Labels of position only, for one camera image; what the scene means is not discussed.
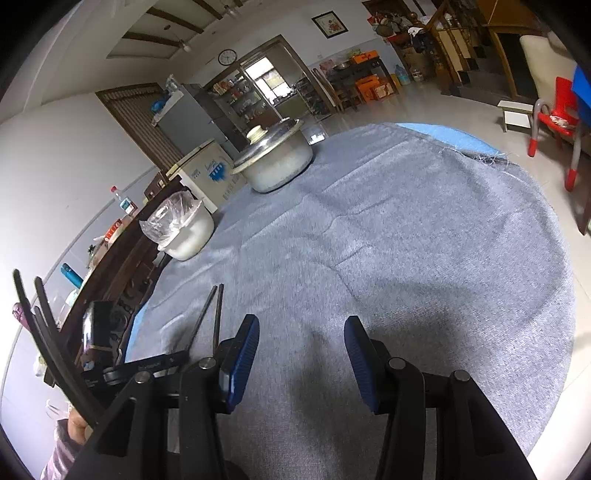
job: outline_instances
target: window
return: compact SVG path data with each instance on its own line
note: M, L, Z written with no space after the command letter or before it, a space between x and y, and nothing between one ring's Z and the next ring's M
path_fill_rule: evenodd
M277 97L289 95L292 90L267 57L248 67L246 73L271 102Z

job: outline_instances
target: red chair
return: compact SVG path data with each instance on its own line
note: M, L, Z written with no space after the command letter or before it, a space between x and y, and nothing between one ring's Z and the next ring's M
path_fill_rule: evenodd
M534 107L534 125L531 128L531 140L530 147L527 150L527 154L530 157L535 155L535 151L538 148L538 127L539 122L544 122L549 128L556 132L556 141L558 146L562 145L562 139L560 134L567 137L574 138L573 147L573 159L571 160L569 173L566 176L566 182L564 187L570 192L573 190L574 181L577 178L577 168L579 166L579 157L581 156L581 138L583 137L583 123L579 122L578 118L573 117L568 113L568 109L571 111L577 111L577 99L576 95L571 90L573 82L562 77L556 77L556 102L554 109L550 113L542 113L542 108L547 112L550 110L550 105L542 100L541 98L535 103ZM550 116L557 116L566 120L569 125L574 128L563 128L555 124Z

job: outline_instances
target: staircase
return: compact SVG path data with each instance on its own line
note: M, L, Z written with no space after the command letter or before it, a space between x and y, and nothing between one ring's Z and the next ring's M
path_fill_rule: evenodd
M477 58L470 62L471 70L458 72L461 85L454 95L497 106L501 100L511 100L509 85L501 61L493 47L475 47Z
M470 12L461 2L443 0L426 25L416 22L413 14L409 19L434 40L428 53L439 72L441 92L496 106L501 100L511 100L511 90L488 30Z

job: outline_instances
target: framed picture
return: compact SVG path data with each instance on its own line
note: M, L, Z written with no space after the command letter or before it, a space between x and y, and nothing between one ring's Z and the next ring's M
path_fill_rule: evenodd
M326 38L332 38L349 31L332 10L325 14L318 15L312 18L312 20L318 28L322 30L322 33Z

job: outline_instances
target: tiled floor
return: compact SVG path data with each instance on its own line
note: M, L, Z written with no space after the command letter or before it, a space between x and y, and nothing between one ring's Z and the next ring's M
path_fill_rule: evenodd
M564 480L591 442L591 235L579 233L576 218L581 214L591 184L591 162L583 157L573 193L564 189L571 146L559 150L554 139L541 132L538 152L527 156L529 136L501 127L500 110L472 100L443 96L431 83L403 87L399 95L380 102L351 108L319 123L306 122L304 133L334 135L377 122L421 122L447 125L475 135L508 154L542 186L558 215L568 242L577 296L576 333L573 357L564 391L550 422L529 455L538 480Z

